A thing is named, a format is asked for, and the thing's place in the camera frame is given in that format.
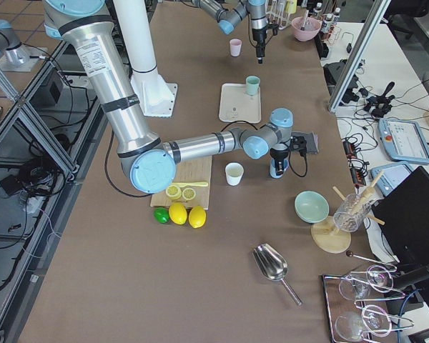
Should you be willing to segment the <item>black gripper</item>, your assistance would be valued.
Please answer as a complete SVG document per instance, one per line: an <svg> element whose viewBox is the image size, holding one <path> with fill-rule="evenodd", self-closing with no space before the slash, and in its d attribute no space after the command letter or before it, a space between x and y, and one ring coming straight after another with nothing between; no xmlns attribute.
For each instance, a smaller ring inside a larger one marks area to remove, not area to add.
<svg viewBox="0 0 429 343"><path fill-rule="evenodd" d="M285 164L283 161L288 158L291 151L297 151L301 157L307 158L307 140L304 133L295 132L287 141L278 143L270 149L270 156L275 160L276 175L284 174Z"/></svg>
<svg viewBox="0 0 429 343"><path fill-rule="evenodd" d="M263 50L267 44L267 31L271 29L272 35L276 36L279 25L276 21L270 21L269 19L251 19L250 23L252 25L252 39L255 42L257 61L262 64L265 57Z"/></svg>

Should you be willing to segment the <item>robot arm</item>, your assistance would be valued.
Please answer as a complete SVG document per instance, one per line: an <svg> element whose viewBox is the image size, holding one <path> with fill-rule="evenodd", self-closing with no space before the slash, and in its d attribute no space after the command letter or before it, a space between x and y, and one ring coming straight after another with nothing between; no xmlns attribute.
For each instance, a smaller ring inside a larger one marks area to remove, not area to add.
<svg viewBox="0 0 429 343"><path fill-rule="evenodd" d="M285 149L293 115L275 109L258 130L234 128L163 142L146 118L169 104L174 91L159 75L143 1L45 1L46 33L71 44L118 139L117 154L132 185L147 194L164 191L177 165L237 149L252 159Z"/></svg>
<svg viewBox="0 0 429 343"><path fill-rule="evenodd" d="M192 4L215 19L221 31L226 35L231 34L243 19L248 18L252 39L255 41L254 48L258 63L263 62L265 49L269 41L267 31L271 30L272 35L276 36L279 29L279 25L276 22L267 18L266 1L238 1L233 9L226 9L218 1L212 0L194 0Z"/></svg>

